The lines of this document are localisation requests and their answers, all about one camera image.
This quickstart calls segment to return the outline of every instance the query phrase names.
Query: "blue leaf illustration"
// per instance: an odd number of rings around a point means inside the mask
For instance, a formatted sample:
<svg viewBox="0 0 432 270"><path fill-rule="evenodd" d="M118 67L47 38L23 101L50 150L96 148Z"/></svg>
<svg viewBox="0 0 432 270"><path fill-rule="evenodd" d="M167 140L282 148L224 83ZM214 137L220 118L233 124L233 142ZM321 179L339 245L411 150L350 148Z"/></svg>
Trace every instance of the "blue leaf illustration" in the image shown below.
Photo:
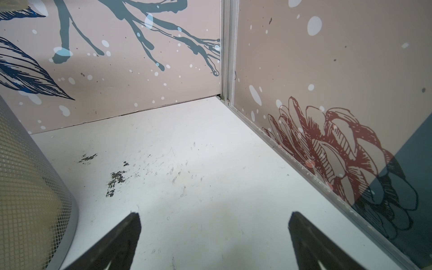
<svg viewBox="0 0 432 270"><path fill-rule="evenodd" d="M36 60L2 37L0 37L0 84L13 90L73 100Z"/></svg>
<svg viewBox="0 0 432 270"><path fill-rule="evenodd" d="M36 18L36 17L45 17L45 16L37 14L30 7L28 7L25 10L0 12L0 21L1 20L7 21L13 18L25 18L25 17Z"/></svg>

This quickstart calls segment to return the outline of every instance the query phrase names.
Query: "mesh panel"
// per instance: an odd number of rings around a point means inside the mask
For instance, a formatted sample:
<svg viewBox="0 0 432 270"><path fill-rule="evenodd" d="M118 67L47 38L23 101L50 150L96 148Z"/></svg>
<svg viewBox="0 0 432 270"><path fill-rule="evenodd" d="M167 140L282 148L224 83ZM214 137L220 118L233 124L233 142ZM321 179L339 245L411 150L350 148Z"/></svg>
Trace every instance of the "mesh panel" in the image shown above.
<svg viewBox="0 0 432 270"><path fill-rule="evenodd" d="M0 269L43 270L66 231L72 199L0 101Z"/></svg>

